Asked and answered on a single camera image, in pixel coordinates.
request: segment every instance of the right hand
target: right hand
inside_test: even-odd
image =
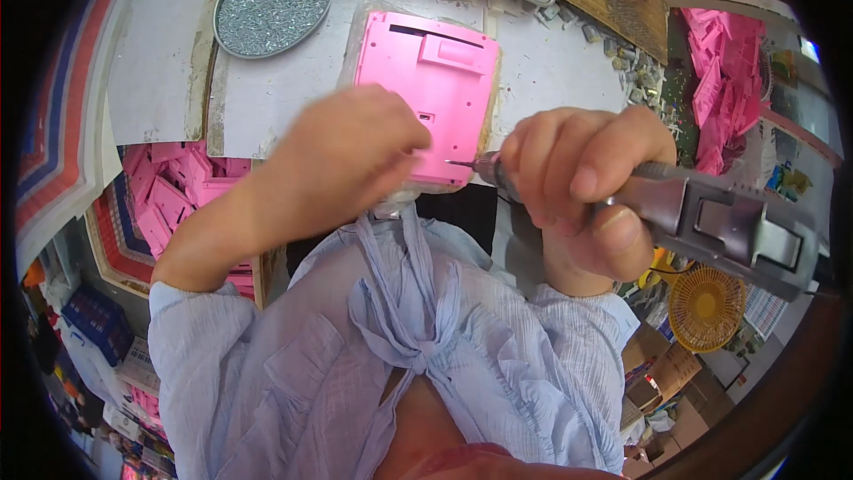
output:
[[[236,187],[248,196],[252,246],[264,251],[339,227],[399,187],[432,137],[379,85],[307,106],[270,158]]]
[[[649,267],[652,239],[634,211],[609,206],[590,219],[590,205],[616,192],[642,162],[675,164],[675,141],[654,113],[636,106],[618,115],[577,108],[540,112],[506,138],[501,159],[542,229],[553,287],[566,292],[551,280],[561,276],[576,290],[570,295],[592,295],[606,291],[611,279],[636,280]],[[593,284],[579,289],[587,280]]]

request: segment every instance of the hole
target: hole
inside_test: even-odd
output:
[[[458,37],[446,36],[445,34],[439,34],[438,32],[430,32],[429,30],[421,30],[419,28],[413,28],[411,26],[392,24],[390,27],[388,27],[388,31],[394,32],[396,34],[407,34],[409,36],[418,37],[435,36],[446,40],[459,41],[460,43],[465,43],[466,45],[471,45],[472,47],[483,48],[483,46],[479,43],[472,43],[471,41],[461,40]]]

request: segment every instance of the yellow fan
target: yellow fan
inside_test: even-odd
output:
[[[665,263],[658,266],[672,270]],[[693,352],[710,352],[734,336],[746,309],[746,289],[741,280],[699,264],[688,272],[673,270],[660,276],[672,287],[670,327],[678,343]]]

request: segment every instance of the workbench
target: workbench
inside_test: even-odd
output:
[[[164,0],[124,1],[130,5],[109,83],[117,143],[197,140],[204,123],[201,136],[211,156],[264,158],[300,107],[335,89],[359,0],[332,0],[321,26],[297,47],[256,60],[231,57],[211,44],[211,0],[165,0],[180,5],[167,8]],[[485,0],[383,1],[483,29]],[[532,6],[526,8],[526,14],[497,20],[502,65],[490,148],[540,110],[624,108],[624,90],[601,42],[589,44],[575,24],[563,29],[559,17],[545,26]],[[205,52],[214,53],[207,70]],[[206,104],[199,102],[199,85],[209,88]],[[175,92],[164,93],[166,87]]]
[[[322,25],[292,50],[247,60],[217,51],[207,112],[211,156],[264,158],[287,132],[299,109],[338,84],[352,15],[360,0],[332,0]],[[447,17],[483,29],[485,0],[478,5],[446,0],[383,0],[407,12]],[[501,81],[489,148],[496,149],[515,124],[541,110],[580,106],[620,112],[624,93],[618,73],[581,28],[559,17],[550,27],[531,14],[498,18]]]

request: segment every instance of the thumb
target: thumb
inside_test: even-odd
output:
[[[613,280],[636,280],[652,264],[652,236],[627,206],[611,206],[599,212],[593,219],[592,235],[599,244],[606,276]]]

